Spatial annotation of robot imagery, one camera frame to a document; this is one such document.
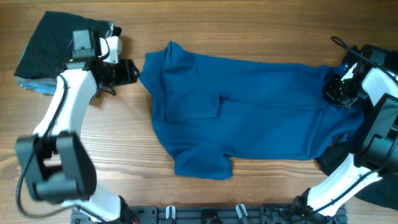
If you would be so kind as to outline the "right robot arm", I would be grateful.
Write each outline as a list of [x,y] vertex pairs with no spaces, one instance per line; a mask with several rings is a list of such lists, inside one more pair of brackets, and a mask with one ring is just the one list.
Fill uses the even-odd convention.
[[351,78],[325,85],[332,102],[368,98],[372,110],[355,132],[346,159],[319,185],[294,198],[290,223],[330,223],[338,209],[368,185],[397,173],[397,52],[372,45],[355,55]]

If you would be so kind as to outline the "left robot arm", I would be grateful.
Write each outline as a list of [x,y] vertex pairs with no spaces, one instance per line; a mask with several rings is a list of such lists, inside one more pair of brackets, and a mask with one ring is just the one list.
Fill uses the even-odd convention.
[[72,51],[57,75],[50,106],[31,136],[15,143],[21,174],[16,205],[22,214],[21,190],[32,199],[57,204],[60,211],[75,208],[95,223],[137,223],[125,200],[97,182],[96,169],[80,140],[81,127],[97,92],[114,94],[115,87],[135,83],[139,70],[121,59],[118,35],[100,37],[92,30],[72,34]]

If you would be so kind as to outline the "blue polo shirt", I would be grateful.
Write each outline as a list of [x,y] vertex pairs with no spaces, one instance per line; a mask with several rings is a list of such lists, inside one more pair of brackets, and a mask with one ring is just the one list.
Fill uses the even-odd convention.
[[232,158],[307,161],[349,138],[363,112],[322,96],[337,71],[200,55],[169,42],[146,54],[140,81],[175,173],[223,180],[233,174]]

